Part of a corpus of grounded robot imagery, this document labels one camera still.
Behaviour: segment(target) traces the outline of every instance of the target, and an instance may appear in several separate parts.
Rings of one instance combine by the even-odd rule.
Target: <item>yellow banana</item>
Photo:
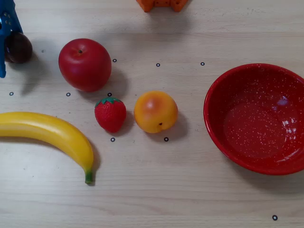
[[[0,114],[0,136],[33,138],[54,145],[84,169],[86,183],[92,182],[91,144],[70,123],[39,113],[2,113]]]

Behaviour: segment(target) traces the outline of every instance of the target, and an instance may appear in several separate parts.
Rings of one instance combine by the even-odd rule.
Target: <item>speckled red bowl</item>
[[[304,169],[304,79],[279,66],[249,64],[210,87],[204,119],[216,146],[249,170],[285,175]]]

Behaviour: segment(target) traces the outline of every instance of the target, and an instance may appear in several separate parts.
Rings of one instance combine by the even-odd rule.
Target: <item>banana stem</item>
[[[86,184],[90,184],[90,183],[92,183],[93,182],[93,173],[92,173],[92,171],[87,171],[86,173],[85,173],[86,175],[85,175],[85,183]]]

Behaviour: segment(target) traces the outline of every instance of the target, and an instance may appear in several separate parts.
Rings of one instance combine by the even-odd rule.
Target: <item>red apple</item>
[[[112,63],[109,53],[91,39],[74,39],[59,54],[59,68],[65,80],[74,88],[94,92],[108,81]]]

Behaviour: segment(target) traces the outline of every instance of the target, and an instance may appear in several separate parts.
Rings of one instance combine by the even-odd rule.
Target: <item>apple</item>
[[[59,54],[58,63],[65,80],[85,92],[101,89],[112,70],[107,50],[98,42],[86,38],[68,42]]]
[[[4,40],[4,56],[7,62],[25,63],[33,54],[30,40],[22,33],[12,31]]]

